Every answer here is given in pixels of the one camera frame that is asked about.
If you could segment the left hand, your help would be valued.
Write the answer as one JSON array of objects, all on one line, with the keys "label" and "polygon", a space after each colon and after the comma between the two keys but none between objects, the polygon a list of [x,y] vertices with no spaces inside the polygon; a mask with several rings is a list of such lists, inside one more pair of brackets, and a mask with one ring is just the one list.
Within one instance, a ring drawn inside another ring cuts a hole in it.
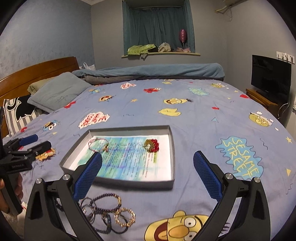
[{"label": "left hand", "polygon": [[18,187],[19,176],[19,173],[14,173],[1,177],[4,181],[4,189],[1,190],[1,193],[8,204],[9,213],[13,216],[19,215],[23,210],[21,200],[15,194],[15,190]]}]

